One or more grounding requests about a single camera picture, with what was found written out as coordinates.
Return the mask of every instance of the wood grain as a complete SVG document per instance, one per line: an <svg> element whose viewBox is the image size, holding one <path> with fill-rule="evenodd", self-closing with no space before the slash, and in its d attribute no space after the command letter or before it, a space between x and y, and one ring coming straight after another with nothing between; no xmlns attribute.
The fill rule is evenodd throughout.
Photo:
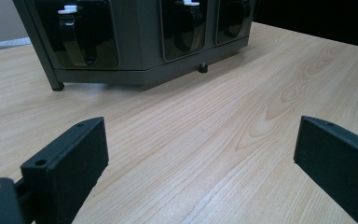
<svg viewBox="0 0 358 224"><path fill-rule="evenodd" d="M354 223L293 153L302 115L358 134L358 47L254 23L209 70L54 92L32 47L0 50L0 176L103 116L109 166L75 223Z"/></svg>

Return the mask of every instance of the wooden table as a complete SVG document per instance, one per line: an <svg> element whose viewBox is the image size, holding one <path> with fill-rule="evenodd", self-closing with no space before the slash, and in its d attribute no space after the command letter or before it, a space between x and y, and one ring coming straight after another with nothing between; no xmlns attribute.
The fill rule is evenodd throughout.
<svg viewBox="0 0 358 224"><path fill-rule="evenodd" d="M358 47L254 23L209 70L55 92L31 46L0 50L0 176L104 117L110 162L75 223L353 223L293 154L302 115L358 134Z"/></svg>

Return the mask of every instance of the light wood tabletop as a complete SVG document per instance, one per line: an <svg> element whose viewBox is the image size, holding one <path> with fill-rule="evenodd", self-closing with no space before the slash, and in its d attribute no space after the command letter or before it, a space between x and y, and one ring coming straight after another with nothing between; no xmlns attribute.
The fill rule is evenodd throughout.
<svg viewBox="0 0 358 224"><path fill-rule="evenodd" d="M110 162L74 223L354 223L294 164L303 115L358 134L358 47L254 22L207 74L63 91L32 46L0 50L0 177L105 119Z"/></svg>

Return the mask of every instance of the black device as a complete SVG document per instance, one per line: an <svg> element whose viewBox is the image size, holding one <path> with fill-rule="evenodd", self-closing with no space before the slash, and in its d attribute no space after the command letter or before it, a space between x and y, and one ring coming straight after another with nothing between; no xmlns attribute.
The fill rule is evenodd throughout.
<svg viewBox="0 0 358 224"><path fill-rule="evenodd" d="M295 163L358 222L358 135L322 119L303 117Z"/></svg>
<svg viewBox="0 0 358 224"><path fill-rule="evenodd" d="M255 0L13 0L51 88L145 85L247 46Z"/></svg>
<svg viewBox="0 0 358 224"><path fill-rule="evenodd" d="M84 120L0 178L0 223L72 223L109 162L103 118Z"/></svg>

